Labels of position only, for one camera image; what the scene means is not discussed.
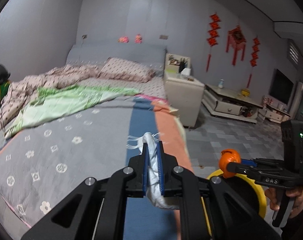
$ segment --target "bed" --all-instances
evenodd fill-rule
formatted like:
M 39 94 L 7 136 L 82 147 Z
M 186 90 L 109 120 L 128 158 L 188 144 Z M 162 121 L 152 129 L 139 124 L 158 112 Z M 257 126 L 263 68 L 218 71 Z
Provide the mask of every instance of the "bed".
M 75 45 L 72 63 L 103 63 L 119 57 L 154 67 L 147 83 L 88 78 L 84 86 L 138 89 L 40 126 L 24 129 L 9 141 L 0 131 L 0 235 L 19 240 L 53 206 L 87 177 L 104 179 L 138 155 L 139 138 L 151 132 L 179 165 L 191 168 L 184 129 L 165 100 L 161 66 L 165 47 L 149 44 Z M 124 239 L 179 239 L 179 211 L 164 211 L 148 199 L 128 199 Z

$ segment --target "orange stripe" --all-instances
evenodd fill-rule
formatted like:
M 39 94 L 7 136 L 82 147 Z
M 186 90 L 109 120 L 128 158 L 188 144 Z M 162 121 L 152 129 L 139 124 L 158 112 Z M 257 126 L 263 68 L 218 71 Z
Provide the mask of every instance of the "orange stripe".
M 160 132 L 159 138 L 163 142 L 165 153 L 175 156 L 180 166 L 193 171 L 189 157 L 185 152 L 185 143 L 177 127 L 175 116 L 170 114 L 170 109 L 167 105 L 155 101 L 151 104 L 154 106 L 156 124 Z M 181 240 L 179 210 L 175 210 L 174 214 L 177 226 L 177 240 Z
M 13 139 L 14 138 L 16 138 L 16 136 L 18 135 L 18 134 L 20 134 L 21 133 L 21 131 L 20 132 L 18 132 L 1 150 L 0 150 L 0 155 L 3 153 L 3 151 L 7 148 L 7 146 L 8 146 L 8 144 L 10 144 L 12 141 L 13 141 Z

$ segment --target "electrical outlet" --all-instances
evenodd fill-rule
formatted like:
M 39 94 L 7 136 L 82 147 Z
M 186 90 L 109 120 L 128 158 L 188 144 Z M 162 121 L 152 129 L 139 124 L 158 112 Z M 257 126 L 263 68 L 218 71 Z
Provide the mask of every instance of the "electrical outlet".
M 168 35 L 160 35 L 159 39 L 168 40 Z

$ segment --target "window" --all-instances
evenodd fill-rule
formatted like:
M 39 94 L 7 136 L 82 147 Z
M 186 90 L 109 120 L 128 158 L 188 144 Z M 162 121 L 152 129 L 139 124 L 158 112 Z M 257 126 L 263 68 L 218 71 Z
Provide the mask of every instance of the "window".
M 298 62 L 300 58 L 300 52 L 296 46 L 296 44 L 292 40 L 288 40 L 288 59 L 295 66 L 298 67 Z

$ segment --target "floral pillowcase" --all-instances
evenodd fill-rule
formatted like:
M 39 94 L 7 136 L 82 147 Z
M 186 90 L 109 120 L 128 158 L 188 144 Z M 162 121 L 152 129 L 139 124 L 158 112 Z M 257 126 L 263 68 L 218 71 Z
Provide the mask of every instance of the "floral pillowcase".
M 100 77 L 146 83 L 152 79 L 154 70 L 137 62 L 111 58 L 100 72 Z

